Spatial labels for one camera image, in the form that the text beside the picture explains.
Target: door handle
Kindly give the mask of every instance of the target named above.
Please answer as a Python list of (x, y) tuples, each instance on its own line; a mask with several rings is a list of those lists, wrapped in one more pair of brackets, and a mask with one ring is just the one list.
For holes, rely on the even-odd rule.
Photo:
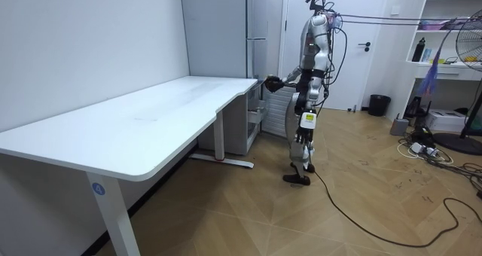
[(367, 42), (366, 44), (358, 44), (358, 45), (365, 46), (365, 52), (370, 51), (371, 42)]

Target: black trash can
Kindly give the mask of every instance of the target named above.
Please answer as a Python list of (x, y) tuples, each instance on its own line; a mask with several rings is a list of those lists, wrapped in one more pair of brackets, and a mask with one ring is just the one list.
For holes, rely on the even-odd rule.
[(372, 116), (382, 117), (385, 115), (386, 109), (389, 107), (392, 99), (384, 95), (371, 95), (370, 105), (368, 106), (368, 114)]

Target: humanoid robot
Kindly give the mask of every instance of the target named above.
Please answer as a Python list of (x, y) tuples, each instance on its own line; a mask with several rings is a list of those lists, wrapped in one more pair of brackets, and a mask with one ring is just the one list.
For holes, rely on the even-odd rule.
[[(331, 68), (331, 30), (328, 14), (324, 5), (317, 5), (317, 0), (310, 2), (313, 16), (307, 21), (301, 34), (300, 65), (283, 80), (269, 76), (264, 82), (266, 88), (274, 93), (283, 87), (296, 87), (296, 93), (286, 109), (285, 131), (288, 139), (291, 167), (294, 175), (284, 175), (283, 180), (292, 184), (310, 185), (310, 178), (305, 172), (315, 172), (311, 164), (313, 131), (316, 126), (316, 106), (320, 90), (325, 87), (325, 77)], [(295, 84), (290, 84), (300, 76)], [(325, 99), (328, 91), (323, 91)]]

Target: electric fan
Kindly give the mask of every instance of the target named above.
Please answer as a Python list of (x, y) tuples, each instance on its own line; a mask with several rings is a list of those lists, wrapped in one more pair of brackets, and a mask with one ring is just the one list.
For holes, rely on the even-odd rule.
[[(482, 10), (468, 19), (456, 39), (457, 54), (469, 68), (482, 72)], [(482, 105), (482, 94), (479, 95), (460, 135), (436, 133), (434, 140), (441, 146), (464, 154), (482, 155), (482, 143), (467, 137), (473, 135), (471, 126)]]

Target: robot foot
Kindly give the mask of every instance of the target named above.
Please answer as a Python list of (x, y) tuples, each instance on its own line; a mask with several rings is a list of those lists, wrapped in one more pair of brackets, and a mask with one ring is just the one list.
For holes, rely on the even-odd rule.
[[(295, 166), (293, 163), (291, 163), (290, 166), (291, 166), (293, 169), (296, 169), (296, 166)], [(305, 169), (305, 168), (304, 168), (304, 171), (305, 171), (305, 172), (308, 172), (308, 173), (315, 173), (315, 166), (314, 166), (313, 164), (309, 164), (309, 165), (308, 165), (308, 169)]]
[(301, 185), (306, 185), (306, 186), (311, 184), (310, 178), (308, 176), (304, 176), (302, 178), (298, 174), (284, 175), (283, 181), (286, 181), (290, 184), (301, 184)]

